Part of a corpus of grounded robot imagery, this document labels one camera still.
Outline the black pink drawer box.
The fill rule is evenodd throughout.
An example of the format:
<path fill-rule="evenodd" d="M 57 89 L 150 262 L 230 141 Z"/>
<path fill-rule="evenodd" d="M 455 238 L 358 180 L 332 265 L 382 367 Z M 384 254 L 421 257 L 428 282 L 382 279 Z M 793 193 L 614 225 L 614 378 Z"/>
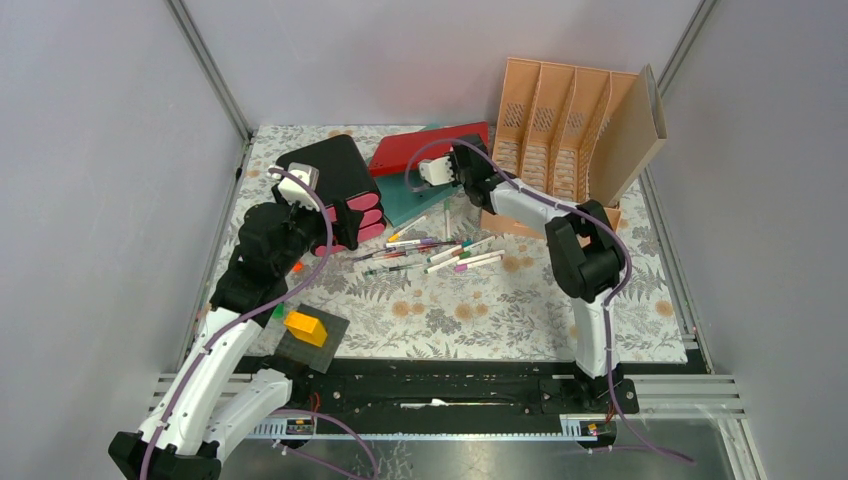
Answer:
<path fill-rule="evenodd" d="M 359 244 L 383 233 L 387 223 L 380 203 L 381 196 L 352 136 L 337 135 L 287 152 L 278 157 L 275 165 L 285 168 L 292 162 L 311 165 L 319 170 L 315 193 L 327 207 L 331 226 L 335 219 L 332 204 L 345 201 L 352 209 L 365 214 L 359 231 Z M 347 249 L 334 245 L 333 236 L 332 251 L 338 253 L 343 250 Z"/>

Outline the red folder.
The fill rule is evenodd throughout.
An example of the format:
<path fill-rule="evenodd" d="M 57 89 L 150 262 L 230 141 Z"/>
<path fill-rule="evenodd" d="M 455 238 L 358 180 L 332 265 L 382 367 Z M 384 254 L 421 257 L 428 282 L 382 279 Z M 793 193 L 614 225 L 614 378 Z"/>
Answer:
<path fill-rule="evenodd" d="M 467 135 L 479 135 L 483 140 L 483 145 L 488 146 L 489 125 L 486 122 L 475 122 L 389 135 L 378 144 L 368 167 L 369 172 L 374 178 L 402 174 L 407 161 L 424 146 L 430 145 L 413 162 L 413 169 L 417 167 L 421 160 L 445 156 L 451 149 L 451 146 L 447 143 L 433 145 L 433 142 Z"/>

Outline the beige folder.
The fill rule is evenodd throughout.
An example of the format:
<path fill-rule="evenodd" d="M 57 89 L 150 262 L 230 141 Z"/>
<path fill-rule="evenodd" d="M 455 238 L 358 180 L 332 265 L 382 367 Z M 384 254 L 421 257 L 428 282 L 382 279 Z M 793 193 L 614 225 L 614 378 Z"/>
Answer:
<path fill-rule="evenodd" d="M 589 165 L 590 198 L 617 205 L 668 139 L 665 110 L 653 69 L 645 65 L 620 96 Z"/>

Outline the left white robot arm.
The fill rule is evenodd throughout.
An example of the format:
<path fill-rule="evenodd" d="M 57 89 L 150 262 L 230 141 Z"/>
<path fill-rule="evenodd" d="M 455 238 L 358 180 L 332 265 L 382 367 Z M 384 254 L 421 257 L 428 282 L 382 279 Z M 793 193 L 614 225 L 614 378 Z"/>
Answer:
<path fill-rule="evenodd" d="M 119 432 L 108 454 L 127 479 L 216 479 L 238 445 L 278 408 L 296 411 L 310 385 L 293 373 L 260 370 L 223 407 L 231 374 L 296 288 L 286 277 L 312 247 L 332 245 L 323 204 L 266 202 L 247 210 L 227 268 L 195 343 L 163 398 L 135 432 Z"/>

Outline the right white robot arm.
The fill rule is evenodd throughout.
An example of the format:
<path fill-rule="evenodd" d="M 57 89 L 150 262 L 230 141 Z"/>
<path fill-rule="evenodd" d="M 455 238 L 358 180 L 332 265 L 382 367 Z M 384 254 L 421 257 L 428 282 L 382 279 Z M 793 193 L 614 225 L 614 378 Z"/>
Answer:
<path fill-rule="evenodd" d="M 623 415 L 612 312 L 632 273 L 629 253 L 599 202 L 574 204 L 544 194 L 496 166 L 477 141 L 476 136 L 450 140 L 454 184 L 473 205 L 544 236 L 554 279 L 570 298 L 578 331 L 575 402 L 589 412 Z"/>

